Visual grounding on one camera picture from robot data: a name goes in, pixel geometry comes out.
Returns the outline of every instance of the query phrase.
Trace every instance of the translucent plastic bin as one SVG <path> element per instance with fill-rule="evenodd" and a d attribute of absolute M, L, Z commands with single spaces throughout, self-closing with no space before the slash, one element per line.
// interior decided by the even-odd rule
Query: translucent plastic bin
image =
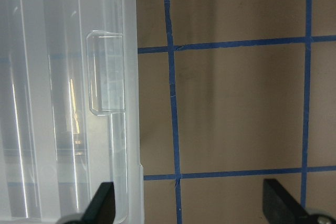
<path fill-rule="evenodd" d="M 0 223 L 143 223 L 135 0 L 0 0 Z"/>

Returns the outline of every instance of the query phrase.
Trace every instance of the grid square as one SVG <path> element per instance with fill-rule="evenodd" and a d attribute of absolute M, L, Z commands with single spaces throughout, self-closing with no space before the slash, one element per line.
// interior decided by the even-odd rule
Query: grid square
<path fill-rule="evenodd" d="M 336 0 L 312 0 L 312 35 L 336 34 Z"/>
<path fill-rule="evenodd" d="M 276 178 L 296 200 L 300 199 L 300 174 L 184 179 L 184 224 L 267 224 L 262 213 L 263 179 Z"/>
<path fill-rule="evenodd" d="M 174 187 L 174 180 L 153 180 L 144 182 L 146 224 L 176 223 Z"/>
<path fill-rule="evenodd" d="M 136 0 L 138 47 L 167 45 L 163 0 Z"/>
<path fill-rule="evenodd" d="M 336 172 L 309 173 L 307 179 L 307 209 L 336 216 Z"/>
<path fill-rule="evenodd" d="M 312 44 L 309 166 L 336 165 L 336 42 Z"/>
<path fill-rule="evenodd" d="M 168 55 L 139 59 L 140 154 L 145 175 L 173 174 Z"/>
<path fill-rule="evenodd" d="M 304 44 L 175 55 L 182 173 L 301 167 Z"/>
<path fill-rule="evenodd" d="M 306 0 L 171 0 L 176 45 L 300 37 Z"/>

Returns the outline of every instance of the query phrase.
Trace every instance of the blue tape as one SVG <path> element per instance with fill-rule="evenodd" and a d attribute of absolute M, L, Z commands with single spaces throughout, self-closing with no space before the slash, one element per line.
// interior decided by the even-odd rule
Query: blue tape
<path fill-rule="evenodd" d="M 311 21 L 312 0 L 306 0 L 306 55 L 304 63 L 304 97 L 303 97 L 303 133 L 302 133 L 302 173 L 301 173 L 301 205 L 306 207 L 307 172 L 308 172 L 308 134 L 310 103 L 310 66 L 311 66 Z"/>
<path fill-rule="evenodd" d="M 181 200 L 181 183 L 176 180 L 175 184 L 175 197 L 176 197 L 176 221 L 177 224 L 182 224 L 182 200 Z"/>
<path fill-rule="evenodd" d="M 168 47 L 140 47 L 138 48 L 138 54 L 152 54 L 155 52 L 167 52 Z"/>
<path fill-rule="evenodd" d="M 236 170 L 231 172 L 214 172 L 214 173 L 186 173 L 182 174 L 182 179 L 290 174 L 290 173 L 300 173 L 301 171 L 302 171 L 301 168 L 284 168 L 284 169 L 262 169 L 262 170 Z"/>
<path fill-rule="evenodd" d="M 175 59 L 174 59 L 174 40 L 173 28 L 170 18 L 170 0 L 164 0 L 164 15 L 166 21 L 167 32 L 167 51 L 169 62 L 169 86 L 170 86 L 170 103 L 172 112 L 172 127 L 173 127 L 173 146 L 174 146 L 174 167 L 176 176 L 175 196 L 176 196 L 176 220 L 177 224 L 182 224 L 182 203 L 181 203 L 181 170 L 180 170 L 180 145 L 179 125 L 177 121 L 177 101 L 175 88 Z"/>
<path fill-rule="evenodd" d="M 143 180 L 167 180 L 176 179 L 175 174 L 164 174 L 164 175 L 145 175 Z"/>
<path fill-rule="evenodd" d="M 336 41 L 336 35 L 311 37 L 311 42 L 326 42 L 326 41 Z"/>
<path fill-rule="evenodd" d="M 336 41 L 336 35 L 313 36 L 308 38 L 311 43 Z M 306 43 L 306 37 L 277 38 L 277 39 L 256 39 L 256 40 L 238 40 L 213 43 L 188 44 L 183 46 L 174 46 L 174 51 L 202 50 L 229 47 L 253 47 L 281 44 Z M 138 48 L 139 54 L 152 54 L 155 52 L 168 52 L 168 47 L 143 47 Z"/>
<path fill-rule="evenodd" d="M 71 54 L 52 54 L 52 55 L 49 55 L 49 57 L 52 60 L 82 58 L 82 53 L 81 52 L 73 52 Z"/>
<path fill-rule="evenodd" d="M 308 167 L 307 171 L 309 173 L 315 172 L 336 172 L 336 165 L 333 166 L 318 166 L 318 167 Z"/>
<path fill-rule="evenodd" d="M 280 45 L 280 44 L 305 43 L 305 42 L 306 42 L 305 37 L 239 40 L 239 41 L 213 42 L 213 43 L 176 46 L 175 51 L 229 48 L 229 47 L 252 47 L 252 46 Z"/>

